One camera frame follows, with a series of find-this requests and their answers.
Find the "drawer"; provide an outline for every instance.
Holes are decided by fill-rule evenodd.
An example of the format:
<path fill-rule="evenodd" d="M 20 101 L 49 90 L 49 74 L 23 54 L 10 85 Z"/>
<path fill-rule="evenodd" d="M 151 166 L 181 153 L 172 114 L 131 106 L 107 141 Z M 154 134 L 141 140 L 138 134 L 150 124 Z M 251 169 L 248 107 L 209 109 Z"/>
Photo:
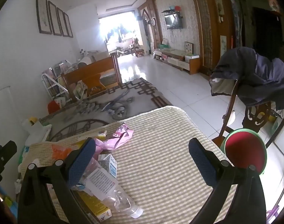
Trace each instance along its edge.
<path fill-rule="evenodd" d="M 172 57 L 168 57 L 167 61 L 168 61 L 168 63 L 175 65 L 175 66 L 178 63 L 178 59 L 175 59 L 175 58 L 172 58 Z"/>
<path fill-rule="evenodd" d="M 179 67 L 181 67 L 181 68 L 183 68 L 183 69 L 186 69 L 186 70 L 190 70 L 190 64 L 189 63 L 186 63 L 186 62 L 184 62 L 184 61 L 178 61 L 177 62 L 177 66 L 179 66 Z"/>
<path fill-rule="evenodd" d="M 155 50 L 154 53 L 155 53 L 156 55 L 162 56 L 162 52 L 160 52 L 160 51 Z"/>

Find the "white tile floor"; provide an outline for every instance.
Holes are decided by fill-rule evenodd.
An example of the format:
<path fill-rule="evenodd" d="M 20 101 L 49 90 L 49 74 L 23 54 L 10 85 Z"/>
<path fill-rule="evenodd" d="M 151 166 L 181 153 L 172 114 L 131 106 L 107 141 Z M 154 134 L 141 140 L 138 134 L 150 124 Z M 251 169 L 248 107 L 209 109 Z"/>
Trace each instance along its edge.
<path fill-rule="evenodd" d="M 144 78 L 152 83 L 174 105 L 183 109 L 209 138 L 218 136 L 222 127 L 222 116 L 226 113 L 229 96 L 211 96 L 207 78 L 198 73 L 189 75 L 170 65 L 153 59 L 151 56 L 135 57 L 132 55 L 118 58 L 122 81 Z M 245 105 L 237 99 L 234 105 L 236 120 L 230 126 L 233 129 L 242 128 Z M 259 135 L 267 142 L 269 125 L 263 128 Z M 266 209 L 271 210 L 284 187 L 284 155 L 271 144 L 267 149 L 267 165 L 261 175 L 264 189 Z M 284 205 L 284 196 L 280 202 L 280 210 Z"/>

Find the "bottle cap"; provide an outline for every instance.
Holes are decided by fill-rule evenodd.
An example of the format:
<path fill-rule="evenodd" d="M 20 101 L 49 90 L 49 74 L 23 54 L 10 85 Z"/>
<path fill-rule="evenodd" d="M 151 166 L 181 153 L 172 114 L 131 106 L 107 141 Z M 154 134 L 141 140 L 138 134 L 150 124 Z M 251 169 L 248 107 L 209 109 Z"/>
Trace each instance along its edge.
<path fill-rule="evenodd" d="M 131 214 L 131 217 L 132 218 L 138 218 L 142 214 L 143 214 L 143 209 L 141 207 L 138 207 L 138 209 L 133 214 Z"/>

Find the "television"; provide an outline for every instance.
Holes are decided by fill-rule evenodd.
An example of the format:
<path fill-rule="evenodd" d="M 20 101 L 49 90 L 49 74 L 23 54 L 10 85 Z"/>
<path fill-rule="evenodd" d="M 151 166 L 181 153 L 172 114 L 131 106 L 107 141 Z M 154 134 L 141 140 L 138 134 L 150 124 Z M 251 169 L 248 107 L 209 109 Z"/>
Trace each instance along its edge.
<path fill-rule="evenodd" d="M 171 15 L 166 15 L 165 21 L 166 21 L 167 29 L 182 29 L 183 28 L 180 12 L 175 12 Z"/>

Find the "carpet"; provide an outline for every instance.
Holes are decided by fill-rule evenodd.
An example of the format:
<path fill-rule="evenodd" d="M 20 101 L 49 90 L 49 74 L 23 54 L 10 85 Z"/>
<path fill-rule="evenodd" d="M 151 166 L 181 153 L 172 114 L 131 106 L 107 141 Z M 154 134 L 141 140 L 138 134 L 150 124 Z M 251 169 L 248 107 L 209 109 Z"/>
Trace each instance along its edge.
<path fill-rule="evenodd" d="M 143 78 L 118 85 L 56 111 L 42 119 L 52 124 L 49 141 L 59 141 L 141 113 L 172 105 Z"/>

